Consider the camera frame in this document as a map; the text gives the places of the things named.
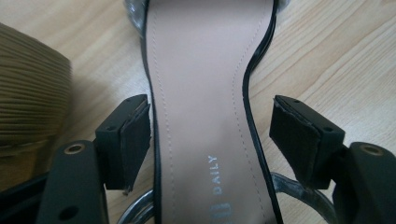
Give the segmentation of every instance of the stitching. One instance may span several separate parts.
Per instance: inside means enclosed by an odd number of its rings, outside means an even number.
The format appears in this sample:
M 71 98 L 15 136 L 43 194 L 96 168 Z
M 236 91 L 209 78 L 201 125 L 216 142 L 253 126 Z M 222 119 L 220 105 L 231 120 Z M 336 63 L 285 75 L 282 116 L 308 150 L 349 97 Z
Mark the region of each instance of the stitching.
M 158 69 L 158 61 L 157 61 L 157 43 L 155 40 L 155 35 L 156 35 L 156 28 L 157 28 L 157 14 L 158 11 L 155 11 L 154 14 L 154 22 L 153 22 L 153 33 L 152 33 L 152 53 L 153 53 L 153 58 L 154 58 L 154 64 L 155 64 L 155 74 L 157 77 L 158 84 L 160 86 L 160 91 L 161 91 L 161 98 L 163 101 L 163 112 L 165 114 L 165 125 L 166 125 L 166 135 L 167 135 L 167 140 L 168 140 L 168 154 L 169 154 L 169 170 L 171 172 L 171 188 L 172 188 L 172 220 L 173 223 L 176 222 L 176 206 L 175 206 L 175 178 L 174 178 L 174 164 L 172 163 L 172 136 L 170 134 L 170 128 L 169 128 L 169 119 L 168 119 L 168 112 L 166 109 L 166 102 L 165 102 L 165 95 L 163 93 L 163 84 L 161 83 L 160 79 L 160 72 Z
M 246 157 L 247 157 L 247 162 L 248 162 L 248 164 L 250 165 L 250 172 L 251 172 L 251 175 L 252 175 L 252 177 L 253 177 L 254 186 L 256 187 L 256 192 L 257 192 L 257 195 L 258 195 L 258 197 L 259 197 L 260 207 L 262 208 L 262 216 L 265 218 L 264 208 L 263 208 L 263 206 L 262 206 L 262 197 L 261 197 L 261 195 L 260 195 L 260 190 L 259 190 L 259 188 L 257 187 L 256 176 L 255 176 L 254 173 L 253 173 L 253 166 L 252 166 L 251 161 L 250 161 L 250 158 L 249 158 L 249 156 L 248 156 L 248 149 L 247 149 L 247 146 L 245 145 L 244 136 L 243 136 L 243 134 L 242 134 L 241 127 L 240 127 L 240 124 L 239 124 L 239 117 L 238 117 L 238 114 L 236 113 L 236 104 L 235 104 L 235 96 L 234 96 L 236 73 L 238 72 L 238 70 L 239 70 L 239 68 L 240 68 L 240 65 L 241 65 L 242 61 L 244 60 L 246 54 L 248 53 L 248 49 L 251 47 L 251 45 L 253 44 L 254 39 L 257 37 L 257 34 L 258 34 L 259 30 L 260 30 L 260 27 L 262 26 L 262 19 L 263 19 L 263 17 L 264 17 L 264 15 L 262 15 L 262 18 L 260 19 L 260 22 L 259 22 L 259 25 L 258 25 L 258 27 L 257 27 L 257 30 L 256 30 L 254 36 L 252 37 L 252 39 L 250 40 L 250 43 L 247 45 L 247 48 L 245 49 L 245 52 L 244 52 L 244 54 L 242 55 L 242 58 L 239 60 L 239 63 L 238 63 L 238 65 L 236 66 L 235 71 L 234 71 L 234 73 L 233 73 L 233 112 L 235 113 L 235 116 L 236 116 L 236 124 L 237 124 L 237 126 L 238 126 L 239 133 L 241 134 L 242 146 L 243 146 L 243 148 L 244 148 L 244 150 L 245 150 L 245 155 L 246 155 Z

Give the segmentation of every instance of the wooden table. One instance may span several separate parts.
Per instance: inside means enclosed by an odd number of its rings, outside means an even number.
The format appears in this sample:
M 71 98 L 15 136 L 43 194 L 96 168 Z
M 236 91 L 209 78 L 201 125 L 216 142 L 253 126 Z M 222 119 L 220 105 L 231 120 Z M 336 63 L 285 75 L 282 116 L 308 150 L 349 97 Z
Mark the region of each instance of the wooden table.
M 139 35 L 121 0 L 0 0 L 0 22 L 71 60 L 65 142 L 92 140 L 123 99 L 150 95 Z M 278 15 L 272 46 L 250 80 L 250 103 L 270 170 L 293 177 L 268 137 L 276 94 L 304 101 L 343 128 L 347 146 L 363 141 L 396 153 L 396 2 L 300 0 Z M 152 181 L 150 149 L 133 193 L 107 193 L 111 223 Z M 286 223 L 324 222 L 302 203 L 278 199 Z

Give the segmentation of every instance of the insole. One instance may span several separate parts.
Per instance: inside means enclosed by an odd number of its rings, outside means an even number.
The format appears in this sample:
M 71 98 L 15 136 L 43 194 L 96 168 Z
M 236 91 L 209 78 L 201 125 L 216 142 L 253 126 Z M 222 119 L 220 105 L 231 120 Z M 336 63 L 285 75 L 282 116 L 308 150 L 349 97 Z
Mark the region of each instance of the insole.
M 273 223 L 243 79 L 272 0 L 151 0 L 146 51 L 162 223 Z

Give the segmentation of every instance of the sandal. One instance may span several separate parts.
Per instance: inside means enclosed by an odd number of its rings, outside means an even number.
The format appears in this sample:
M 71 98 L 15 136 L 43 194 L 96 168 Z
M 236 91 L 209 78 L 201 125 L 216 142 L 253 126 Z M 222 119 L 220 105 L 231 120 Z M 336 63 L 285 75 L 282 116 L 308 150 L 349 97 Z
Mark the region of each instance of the sandal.
M 248 101 L 273 0 L 151 0 L 142 51 L 154 104 L 157 223 L 282 223 Z

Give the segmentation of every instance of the brand logo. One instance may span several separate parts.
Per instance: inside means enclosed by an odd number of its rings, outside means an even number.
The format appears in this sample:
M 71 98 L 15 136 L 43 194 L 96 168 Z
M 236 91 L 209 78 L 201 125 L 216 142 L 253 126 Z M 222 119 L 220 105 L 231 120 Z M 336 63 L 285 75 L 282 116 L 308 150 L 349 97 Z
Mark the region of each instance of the brand logo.
M 219 171 L 218 158 L 208 156 L 209 171 L 212 178 L 212 194 L 215 196 L 222 195 L 221 179 Z M 232 224 L 231 215 L 233 211 L 229 203 L 216 203 L 210 206 L 211 224 Z

